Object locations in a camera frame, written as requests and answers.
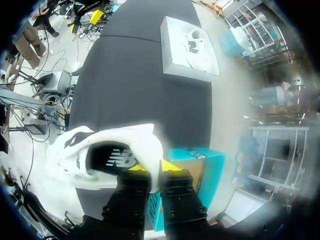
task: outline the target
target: black tablecloth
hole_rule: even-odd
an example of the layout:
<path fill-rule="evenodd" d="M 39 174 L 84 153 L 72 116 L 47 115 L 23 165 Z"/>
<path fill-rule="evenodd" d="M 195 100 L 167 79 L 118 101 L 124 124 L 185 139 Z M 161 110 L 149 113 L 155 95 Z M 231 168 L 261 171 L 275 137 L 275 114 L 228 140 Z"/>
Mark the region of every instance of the black tablecloth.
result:
<path fill-rule="evenodd" d="M 111 16 L 75 87 L 71 129 L 154 123 L 165 155 L 169 148 L 209 146 L 211 84 L 163 74 L 160 25 L 165 16 L 200 26 L 189 0 L 128 0 Z M 84 212 L 101 218 L 90 191 L 77 193 Z"/>

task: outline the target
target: screw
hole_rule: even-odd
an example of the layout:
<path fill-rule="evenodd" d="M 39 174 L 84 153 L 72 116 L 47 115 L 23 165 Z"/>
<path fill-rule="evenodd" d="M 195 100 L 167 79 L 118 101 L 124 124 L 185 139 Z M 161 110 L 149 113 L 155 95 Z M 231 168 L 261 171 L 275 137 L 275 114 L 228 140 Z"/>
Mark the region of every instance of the screw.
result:
<path fill-rule="evenodd" d="M 205 214 L 207 212 L 207 208 L 205 206 L 201 206 L 198 208 L 198 212 L 201 214 Z"/>
<path fill-rule="evenodd" d="M 175 211 L 170 212 L 170 218 L 175 218 L 177 216 L 177 213 Z"/>

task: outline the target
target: new balance logo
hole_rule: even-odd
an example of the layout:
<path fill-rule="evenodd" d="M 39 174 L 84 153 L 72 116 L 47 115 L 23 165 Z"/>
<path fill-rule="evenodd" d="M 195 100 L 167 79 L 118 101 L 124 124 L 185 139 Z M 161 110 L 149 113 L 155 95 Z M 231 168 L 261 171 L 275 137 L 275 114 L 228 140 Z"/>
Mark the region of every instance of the new balance logo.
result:
<path fill-rule="evenodd" d="M 119 149 L 113 149 L 110 159 L 107 160 L 106 166 L 116 165 L 119 168 L 131 168 L 136 164 L 136 159 L 129 149 L 122 152 Z"/>

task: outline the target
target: white floor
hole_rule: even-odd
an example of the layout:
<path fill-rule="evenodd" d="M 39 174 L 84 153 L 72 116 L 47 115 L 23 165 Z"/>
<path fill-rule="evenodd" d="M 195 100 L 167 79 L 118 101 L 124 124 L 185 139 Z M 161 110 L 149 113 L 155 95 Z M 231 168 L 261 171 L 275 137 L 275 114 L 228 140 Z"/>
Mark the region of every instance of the white floor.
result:
<path fill-rule="evenodd" d="M 223 20 L 217 19 L 214 13 L 204 6 L 195 4 L 194 7 L 202 28 L 207 30 L 211 38 L 220 68 L 220 77 L 217 77 L 217 83 L 212 84 L 213 110 L 210 147 L 227 153 L 227 159 L 220 186 L 208 211 L 208 217 L 212 218 L 225 210 L 234 192 L 235 187 L 231 183 L 235 169 L 234 154 L 238 150 L 240 135 L 249 124 L 244 115 L 248 115 L 252 111 L 248 96 L 254 86 L 261 84 L 262 80 L 253 79 L 240 62 L 225 56 L 222 52 L 218 39 L 227 29 L 227 24 Z M 60 36 L 57 38 L 48 36 L 50 55 L 43 70 L 59 71 L 64 69 L 72 72 L 82 66 L 93 42 L 86 37 L 73 41 L 74 35 L 67 27 L 66 20 L 58 30 L 61 19 L 61 16 L 54 16 L 50 19 L 53 28 L 60 33 Z M 24 61 L 23 67 L 30 66 Z M 34 70 L 28 68 L 23 70 L 26 73 L 34 74 Z M 33 95 L 29 84 L 16 85 L 14 91 L 26 96 Z M 18 126 L 18 123 L 13 120 L 13 116 L 11 119 L 10 126 Z M 37 195 L 45 210 L 57 218 L 64 220 L 65 211 L 68 211 L 75 218 L 81 218 L 84 212 L 75 188 L 67 181 L 57 179 L 49 174 L 47 148 L 48 143 L 34 143 L 34 161 L 29 178 L 30 190 Z M 22 175 L 25 180 L 32 160 L 31 139 L 25 133 L 11 132 L 9 155 L 1 154 L 0 159 L 6 168 L 11 168 L 17 179 Z"/>

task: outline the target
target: person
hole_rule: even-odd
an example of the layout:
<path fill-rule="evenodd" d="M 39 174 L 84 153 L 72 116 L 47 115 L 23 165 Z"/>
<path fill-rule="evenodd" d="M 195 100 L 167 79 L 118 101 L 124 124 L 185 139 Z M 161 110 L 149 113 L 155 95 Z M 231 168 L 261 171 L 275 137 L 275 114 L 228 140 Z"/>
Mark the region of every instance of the person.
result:
<path fill-rule="evenodd" d="M 254 92 L 251 96 L 251 103 L 257 107 L 271 104 L 291 107 L 298 102 L 299 95 L 298 90 L 284 81 L 281 86 L 264 87 Z"/>
<path fill-rule="evenodd" d="M 39 57 L 46 54 L 46 47 L 40 41 L 36 29 L 31 26 L 28 20 L 24 20 L 17 34 L 13 37 L 13 44 L 23 58 L 35 69 L 40 63 Z"/>
<path fill-rule="evenodd" d="M 29 18 L 29 22 L 34 27 L 43 26 L 48 33 L 51 34 L 52 37 L 56 38 L 59 36 L 59 33 L 55 31 L 55 29 L 51 26 L 49 17 L 52 10 L 56 7 L 56 1 L 54 0 L 43 0 L 40 1 L 36 6 L 34 6 L 34 10 Z"/>

